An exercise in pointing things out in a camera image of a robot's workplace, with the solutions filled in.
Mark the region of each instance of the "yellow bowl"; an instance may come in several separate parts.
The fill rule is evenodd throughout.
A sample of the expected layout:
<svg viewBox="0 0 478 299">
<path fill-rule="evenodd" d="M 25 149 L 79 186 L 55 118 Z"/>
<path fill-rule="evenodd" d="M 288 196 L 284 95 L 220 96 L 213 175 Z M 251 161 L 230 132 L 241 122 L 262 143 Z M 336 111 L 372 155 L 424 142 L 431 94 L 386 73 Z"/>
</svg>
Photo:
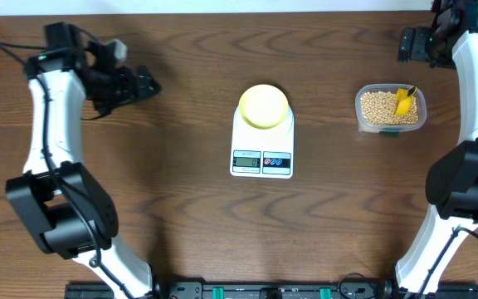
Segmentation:
<svg viewBox="0 0 478 299">
<path fill-rule="evenodd" d="M 256 129 L 279 125 L 289 112 L 285 94 L 274 86 L 262 84 L 249 88 L 239 100 L 242 119 Z"/>
</svg>

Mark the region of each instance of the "container of chickpeas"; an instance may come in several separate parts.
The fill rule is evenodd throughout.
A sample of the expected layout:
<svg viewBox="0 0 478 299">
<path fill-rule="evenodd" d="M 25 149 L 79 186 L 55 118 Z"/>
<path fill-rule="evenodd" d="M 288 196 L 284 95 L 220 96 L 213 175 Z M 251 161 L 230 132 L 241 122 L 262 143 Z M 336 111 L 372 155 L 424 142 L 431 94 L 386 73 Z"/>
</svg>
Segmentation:
<svg viewBox="0 0 478 299">
<path fill-rule="evenodd" d="M 406 132 L 419 129 L 427 119 L 425 98 L 418 89 L 412 96 L 409 112 L 395 115 L 398 107 L 396 92 L 410 89 L 407 84 L 373 84 L 363 87 L 355 96 L 358 130 L 362 132 Z"/>
</svg>

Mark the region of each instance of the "plastic container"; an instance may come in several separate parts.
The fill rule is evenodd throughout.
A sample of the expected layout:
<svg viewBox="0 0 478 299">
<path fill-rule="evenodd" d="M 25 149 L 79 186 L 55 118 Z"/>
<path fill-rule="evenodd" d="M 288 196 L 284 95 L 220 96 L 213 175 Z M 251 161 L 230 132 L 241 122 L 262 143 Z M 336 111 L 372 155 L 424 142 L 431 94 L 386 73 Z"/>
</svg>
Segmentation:
<svg viewBox="0 0 478 299">
<path fill-rule="evenodd" d="M 410 130 L 417 130 L 422 127 L 427 119 L 427 107 L 425 106 L 425 98 L 422 91 L 418 88 L 416 91 L 416 107 L 418 113 L 418 122 L 414 125 L 372 125 L 368 123 L 363 116 L 361 110 L 361 96 L 365 92 L 390 91 L 393 94 L 398 92 L 398 88 L 410 89 L 412 86 L 407 84 L 372 84 L 363 87 L 355 96 L 355 112 L 357 113 L 358 130 L 361 132 L 379 133 L 379 132 L 407 132 Z"/>
</svg>

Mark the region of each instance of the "wood grain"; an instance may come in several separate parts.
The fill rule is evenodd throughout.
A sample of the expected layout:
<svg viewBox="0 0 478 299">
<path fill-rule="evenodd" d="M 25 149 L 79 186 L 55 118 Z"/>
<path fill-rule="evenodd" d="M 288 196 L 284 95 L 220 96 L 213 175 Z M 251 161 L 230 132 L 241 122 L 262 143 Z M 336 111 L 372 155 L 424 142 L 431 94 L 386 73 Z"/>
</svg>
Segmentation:
<svg viewBox="0 0 478 299">
<path fill-rule="evenodd" d="M 42 44 L 66 21 L 129 46 L 162 83 L 155 99 L 82 125 L 86 164 L 115 201 L 120 231 L 165 277 L 207 281 L 337 281 L 392 276 L 426 213 L 427 170 L 455 146 L 456 73 L 396 62 L 398 37 L 426 12 L 0 17 L 0 39 Z M 0 297 L 60 298 L 90 271 L 46 256 L 12 211 L 32 101 L 20 66 L 0 52 Z M 256 83 L 281 86 L 295 112 L 295 176 L 228 173 L 232 114 Z M 359 133 L 354 97 L 373 83 L 410 83 L 427 123 L 397 138 Z M 85 115 L 93 115 L 86 105 Z M 478 282 L 468 238 L 443 280 Z"/>
</svg>

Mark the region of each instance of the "white digital scale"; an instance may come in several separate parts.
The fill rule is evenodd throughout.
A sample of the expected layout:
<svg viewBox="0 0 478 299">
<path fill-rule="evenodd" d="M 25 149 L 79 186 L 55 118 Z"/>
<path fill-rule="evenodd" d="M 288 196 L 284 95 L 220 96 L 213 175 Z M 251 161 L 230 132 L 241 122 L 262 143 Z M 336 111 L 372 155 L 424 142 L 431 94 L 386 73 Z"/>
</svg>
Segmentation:
<svg viewBox="0 0 478 299">
<path fill-rule="evenodd" d="M 243 119 L 238 106 L 233 116 L 230 174 L 288 179 L 293 174 L 294 143 L 295 117 L 290 107 L 278 125 L 257 129 Z"/>
</svg>

